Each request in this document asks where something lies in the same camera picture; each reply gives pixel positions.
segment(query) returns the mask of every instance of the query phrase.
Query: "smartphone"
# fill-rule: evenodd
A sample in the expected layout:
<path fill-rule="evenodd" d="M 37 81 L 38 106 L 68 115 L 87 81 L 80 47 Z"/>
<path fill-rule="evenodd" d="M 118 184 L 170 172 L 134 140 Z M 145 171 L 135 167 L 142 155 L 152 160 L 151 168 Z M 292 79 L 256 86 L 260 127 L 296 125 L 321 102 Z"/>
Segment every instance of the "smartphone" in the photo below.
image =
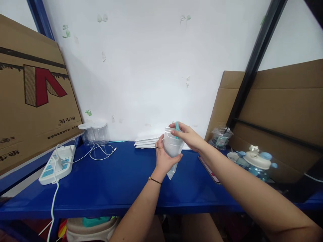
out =
<path fill-rule="evenodd" d="M 203 158 L 201 156 L 199 156 L 199 160 L 202 163 L 202 165 L 204 166 L 204 168 L 206 169 L 206 171 L 208 172 L 208 174 L 210 175 L 210 177 L 212 178 L 212 180 L 216 184 L 221 184 L 221 182 L 216 178 L 216 176 L 213 174 L 213 172 L 210 170 L 210 168 L 208 167 L 208 165 L 205 163 L 205 161 L 203 160 Z"/>

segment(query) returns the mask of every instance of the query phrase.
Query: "left hand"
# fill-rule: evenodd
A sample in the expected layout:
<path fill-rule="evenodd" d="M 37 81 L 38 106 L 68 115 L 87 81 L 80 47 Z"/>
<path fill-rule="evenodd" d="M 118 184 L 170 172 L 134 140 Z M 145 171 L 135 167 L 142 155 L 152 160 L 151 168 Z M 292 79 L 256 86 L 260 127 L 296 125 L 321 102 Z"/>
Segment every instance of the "left hand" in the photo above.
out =
<path fill-rule="evenodd" d="M 172 168 L 172 166 L 181 160 L 183 154 L 179 154 L 174 158 L 171 158 L 169 155 L 167 155 L 163 146 L 163 138 L 164 135 L 162 134 L 159 140 L 155 143 L 157 157 L 155 171 L 159 171 L 162 174 L 166 175 L 167 172 L 169 172 L 169 170 Z"/>

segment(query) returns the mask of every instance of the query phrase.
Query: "bag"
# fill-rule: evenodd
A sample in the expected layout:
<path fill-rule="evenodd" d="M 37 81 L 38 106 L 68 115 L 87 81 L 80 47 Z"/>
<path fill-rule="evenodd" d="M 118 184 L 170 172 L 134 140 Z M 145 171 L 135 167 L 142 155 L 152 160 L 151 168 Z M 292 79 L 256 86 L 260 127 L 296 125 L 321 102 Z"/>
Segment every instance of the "bag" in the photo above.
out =
<path fill-rule="evenodd" d="M 166 154 L 174 158 L 182 152 L 184 141 L 181 138 L 172 135 L 171 134 L 172 130 L 176 130 L 176 129 L 168 128 L 168 127 L 165 129 L 163 146 Z M 177 163 L 173 165 L 173 167 L 167 173 L 169 180 L 171 180 L 173 175 L 175 174 L 176 168 L 177 168 Z"/>

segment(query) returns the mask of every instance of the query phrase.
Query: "teal straw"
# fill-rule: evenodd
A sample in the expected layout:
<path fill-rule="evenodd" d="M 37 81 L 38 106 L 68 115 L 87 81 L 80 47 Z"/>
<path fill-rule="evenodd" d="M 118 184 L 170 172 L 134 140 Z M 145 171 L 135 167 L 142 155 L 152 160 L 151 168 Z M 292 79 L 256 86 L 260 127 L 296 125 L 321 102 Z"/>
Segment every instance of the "teal straw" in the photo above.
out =
<path fill-rule="evenodd" d="M 176 131 L 179 131 L 180 129 L 179 129 L 179 125 L 178 125 L 178 121 L 176 121 L 176 123 L 175 123 L 175 126 L 176 126 Z"/>

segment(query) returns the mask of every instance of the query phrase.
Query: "power strip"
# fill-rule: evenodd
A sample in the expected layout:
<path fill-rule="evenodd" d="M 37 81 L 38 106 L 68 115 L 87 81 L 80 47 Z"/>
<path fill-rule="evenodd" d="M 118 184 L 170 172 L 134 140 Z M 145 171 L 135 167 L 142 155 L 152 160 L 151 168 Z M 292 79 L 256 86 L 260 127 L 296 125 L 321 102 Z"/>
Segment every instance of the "power strip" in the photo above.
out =
<path fill-rule="evenodd" d="M 58 149 L 54 150 L 38 179 L 40 184 L 47 185 L 50 183 L 53 184 L 55 182 L 54 165 L 56 160 L 58 160 L 55 172 L 57 181 L 71 173 L 74 154 L 75 145 L 61 146 Z"/>

